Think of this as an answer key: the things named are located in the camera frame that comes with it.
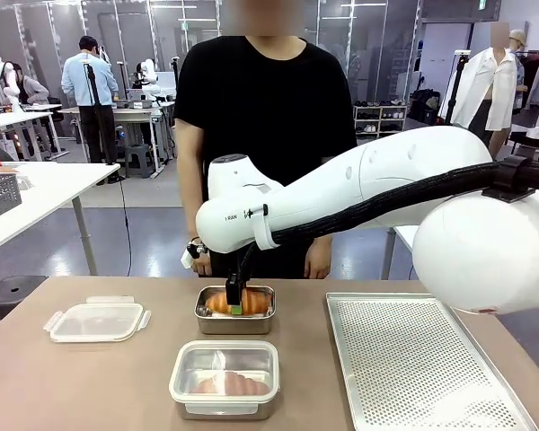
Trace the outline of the person's left hand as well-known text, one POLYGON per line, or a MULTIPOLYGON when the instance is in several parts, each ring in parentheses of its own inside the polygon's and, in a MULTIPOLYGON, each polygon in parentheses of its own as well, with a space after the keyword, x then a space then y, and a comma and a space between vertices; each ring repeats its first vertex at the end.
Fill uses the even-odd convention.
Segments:
POLYGON ((305 255, 305 278, 324 279, 330 274, 331 247, 332 237, 330 235, 313 241, 305 255))

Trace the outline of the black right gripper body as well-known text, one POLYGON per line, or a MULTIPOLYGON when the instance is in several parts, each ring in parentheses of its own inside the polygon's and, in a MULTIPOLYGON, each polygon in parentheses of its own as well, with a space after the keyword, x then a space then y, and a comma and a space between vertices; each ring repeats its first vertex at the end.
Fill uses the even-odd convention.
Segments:
POLYGON ((228 258, 228 277, 226 282, 229 286, 243 288, 247 282, 247 258, 242 253, 233 253, 228 258))

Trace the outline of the person's right hand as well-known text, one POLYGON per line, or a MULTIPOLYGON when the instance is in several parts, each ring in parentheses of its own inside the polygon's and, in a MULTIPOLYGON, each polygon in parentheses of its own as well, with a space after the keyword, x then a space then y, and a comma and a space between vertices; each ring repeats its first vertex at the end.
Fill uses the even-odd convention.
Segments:
POLYGON ((190 243, 197 249, 192 261, 193 272, 200 277, 211 277, 212 267, 209 249, 198 236, 193 237, 190 243))

